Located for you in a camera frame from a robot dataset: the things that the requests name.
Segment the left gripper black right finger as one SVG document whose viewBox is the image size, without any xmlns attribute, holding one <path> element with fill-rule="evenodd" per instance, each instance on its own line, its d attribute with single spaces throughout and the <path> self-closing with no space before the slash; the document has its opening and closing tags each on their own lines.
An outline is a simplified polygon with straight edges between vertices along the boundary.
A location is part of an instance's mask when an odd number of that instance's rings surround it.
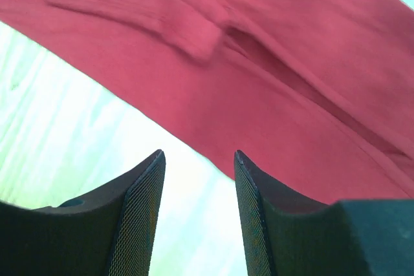
<svg viewBox="0 0 414 276">
<path fill-rule="evenodd" d="M 413 201 L 324 204 L 271 177 L 241 151 L 235 188 L 249 275 L 412 275 Z"/>
</svg>

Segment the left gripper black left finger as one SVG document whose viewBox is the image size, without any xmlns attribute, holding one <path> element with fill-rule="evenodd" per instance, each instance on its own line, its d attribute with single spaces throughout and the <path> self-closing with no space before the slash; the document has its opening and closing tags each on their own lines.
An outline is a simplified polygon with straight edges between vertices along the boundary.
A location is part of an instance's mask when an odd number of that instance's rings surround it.
<svg viewBox="0 0 414 276">
<path fill-rule="evenodd" d="M 147 275 L 166 159 L 161 150 L 57 207 L 1 204 L 2 275 Z"/>
</svg>

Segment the red t-shirt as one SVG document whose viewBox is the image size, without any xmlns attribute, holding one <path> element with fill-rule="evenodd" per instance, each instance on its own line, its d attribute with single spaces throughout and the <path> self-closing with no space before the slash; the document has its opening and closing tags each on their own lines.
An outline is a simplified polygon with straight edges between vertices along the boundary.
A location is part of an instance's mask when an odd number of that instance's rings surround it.
<svg viewBox="0 0 414 276">
<path fill-rule="evenodd" d="M 240 149 L 322 202 L 413 196 L 401 0 L 1 0 L 1 21 L 229 176 Z"/>
</svg>

